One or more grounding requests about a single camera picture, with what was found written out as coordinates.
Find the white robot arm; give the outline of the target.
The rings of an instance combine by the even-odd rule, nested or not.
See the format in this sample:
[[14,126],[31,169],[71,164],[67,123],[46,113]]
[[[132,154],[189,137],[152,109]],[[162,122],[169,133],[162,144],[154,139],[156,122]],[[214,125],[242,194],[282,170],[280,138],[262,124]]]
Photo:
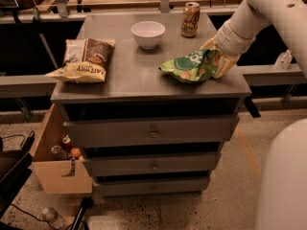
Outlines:
[[307,5],[302,0],[244,0],[216,35],[203,44],[223,54],[215,77],[225,75],[257,34],[270,25],[307,77]]

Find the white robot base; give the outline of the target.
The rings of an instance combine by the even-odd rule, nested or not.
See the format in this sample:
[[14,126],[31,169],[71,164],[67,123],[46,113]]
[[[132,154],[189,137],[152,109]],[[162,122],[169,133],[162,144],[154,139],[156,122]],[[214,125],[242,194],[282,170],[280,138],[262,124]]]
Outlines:
[[307,119],[287,126],[272,141],[255,230],[307,230]]

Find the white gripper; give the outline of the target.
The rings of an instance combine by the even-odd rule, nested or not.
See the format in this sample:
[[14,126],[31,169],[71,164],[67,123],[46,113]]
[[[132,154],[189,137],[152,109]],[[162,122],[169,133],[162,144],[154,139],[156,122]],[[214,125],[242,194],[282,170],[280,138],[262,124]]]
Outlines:
[[220,50],[215,51],[212,58],[214,66],[214,79],[223,77],[238,61],[239,55],[244,54],[255,38],[242,38],[238,36],[230,27],[227,20],[217,31],[217,36],[213,36],[201,45],[201,50]]

